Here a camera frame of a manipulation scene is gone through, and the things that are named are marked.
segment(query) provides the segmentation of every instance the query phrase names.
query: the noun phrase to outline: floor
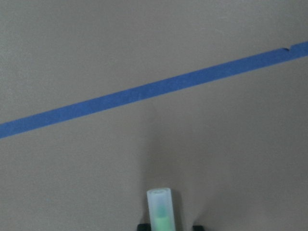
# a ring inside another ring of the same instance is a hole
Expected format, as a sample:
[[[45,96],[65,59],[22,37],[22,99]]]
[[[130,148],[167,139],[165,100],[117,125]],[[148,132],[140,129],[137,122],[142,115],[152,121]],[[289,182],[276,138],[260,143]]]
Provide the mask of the floor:
[[[308,40],[308,1],[0,0],[0,124]],[[308,58],[0,139],[0,230],[308,229]]]

